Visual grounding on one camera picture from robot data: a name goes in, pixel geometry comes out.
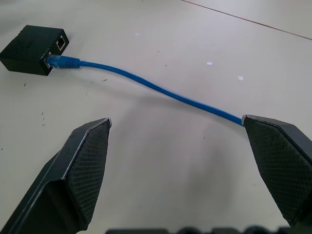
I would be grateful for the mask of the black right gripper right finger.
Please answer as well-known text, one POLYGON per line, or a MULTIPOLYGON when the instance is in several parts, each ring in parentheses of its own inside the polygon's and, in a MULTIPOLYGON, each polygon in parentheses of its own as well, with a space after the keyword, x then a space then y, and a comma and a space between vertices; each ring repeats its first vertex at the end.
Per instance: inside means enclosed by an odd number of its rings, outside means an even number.
POLYGON ((244 115, 242 123, 267 189, 292 227, 312 226, 312 141, 295 125, 244 115))

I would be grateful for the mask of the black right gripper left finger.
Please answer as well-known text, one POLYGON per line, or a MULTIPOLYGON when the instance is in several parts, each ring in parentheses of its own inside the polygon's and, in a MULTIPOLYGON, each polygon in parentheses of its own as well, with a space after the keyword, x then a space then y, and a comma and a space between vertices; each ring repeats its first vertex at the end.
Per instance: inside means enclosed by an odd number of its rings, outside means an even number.
POLYGON ((2 234, 76 234, 92 220, 101 189, 111 120, 86 123, 44 165, 2 234))

